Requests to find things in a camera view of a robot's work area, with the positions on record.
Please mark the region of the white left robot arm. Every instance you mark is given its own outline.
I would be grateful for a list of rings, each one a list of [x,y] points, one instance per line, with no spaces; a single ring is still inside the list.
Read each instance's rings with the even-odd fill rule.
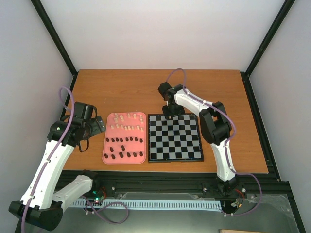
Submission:
[[[20,200],[12,201],[8,211],[22,224],[29,223],[47,231],[54,230],[66,209],[83,194],[97,195],[101,183],[96,172],[83,170],[59,191],[56,185],[63,167],[80,142],[105,132],[102,117],[93,105],[76,102],[72,115],[51,125],[43,158],[36,174]]]

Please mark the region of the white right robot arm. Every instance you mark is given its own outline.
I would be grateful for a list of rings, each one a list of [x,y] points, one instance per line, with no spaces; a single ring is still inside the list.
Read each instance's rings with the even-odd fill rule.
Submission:
[[[164,82],[158,87],[158,92],[166,102],[162,111],[167,120],[184,114],[185,108],[199,118],[202,137],[211,145],[216,161],[220,180],[218,189],[223,193],[233,190],[237,186],[229,145],[233,123],[228,119],[224,105],[221,102],[206,101],[181,84],[172,87]]]

